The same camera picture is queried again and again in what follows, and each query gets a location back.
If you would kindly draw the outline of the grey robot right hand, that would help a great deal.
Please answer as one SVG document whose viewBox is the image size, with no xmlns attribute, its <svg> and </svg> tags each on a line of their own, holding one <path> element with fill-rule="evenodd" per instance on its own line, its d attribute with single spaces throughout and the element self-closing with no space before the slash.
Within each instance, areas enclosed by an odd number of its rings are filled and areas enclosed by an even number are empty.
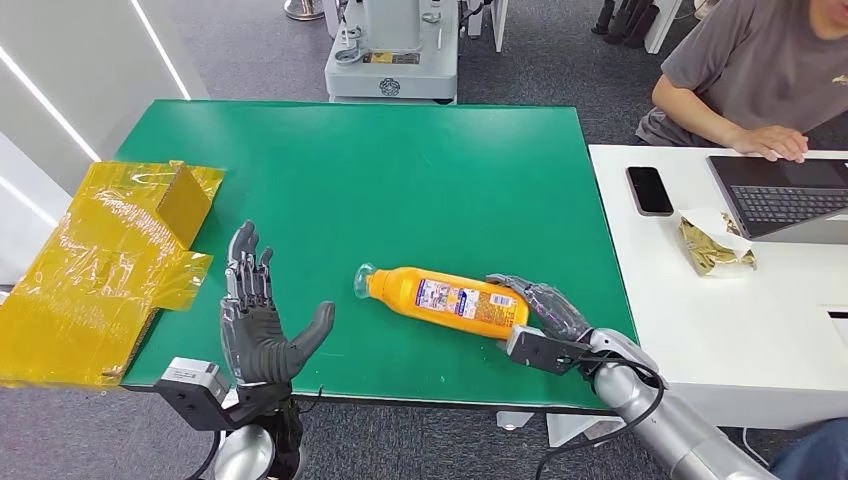
<svg viewBox="0 0 848 480">
<path fill-rule="evenodd" d="M 556 288 L 519 276 L 489 274 L 486 282 L 517 293 L 535 313 L 542 331 L 551 338 L 588 343 L 592 327 L 585 317 Z"/>
</svg>

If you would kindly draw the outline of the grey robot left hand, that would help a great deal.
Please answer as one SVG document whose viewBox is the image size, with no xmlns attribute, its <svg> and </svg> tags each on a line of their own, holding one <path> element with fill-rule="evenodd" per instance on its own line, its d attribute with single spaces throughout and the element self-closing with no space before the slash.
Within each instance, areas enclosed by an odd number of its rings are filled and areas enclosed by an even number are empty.
<svg viewBox="0 0 848 480">
<path fill-rule="evenodd" d="M 336 304 L 318 304 L 309 324 L 293 338 L 283 332 L 273 293 L 273 249 L 257 251 L 259 235 L 247 220 L 233 234 L 224 271 L 226 294 L 220 302 L 220 333 L 228 368 L 240 385 L 286 385 L 304 368 L 328 337 Z"/>
</svg>

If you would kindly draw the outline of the person's right hand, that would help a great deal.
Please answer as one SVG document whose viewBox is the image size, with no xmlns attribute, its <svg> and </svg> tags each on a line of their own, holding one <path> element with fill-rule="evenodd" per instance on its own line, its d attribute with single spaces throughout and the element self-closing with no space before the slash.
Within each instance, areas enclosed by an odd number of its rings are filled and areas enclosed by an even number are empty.
<svg viewBox="0 0 848 480">
<path fill-rule="evenodd" d="M 741 154 L 760 155 L 770 162 L 783 159 L 803 163 L 809 150 L 807 136 L 779 125 L 740 129 L 727 146 Z"/>
</svg>

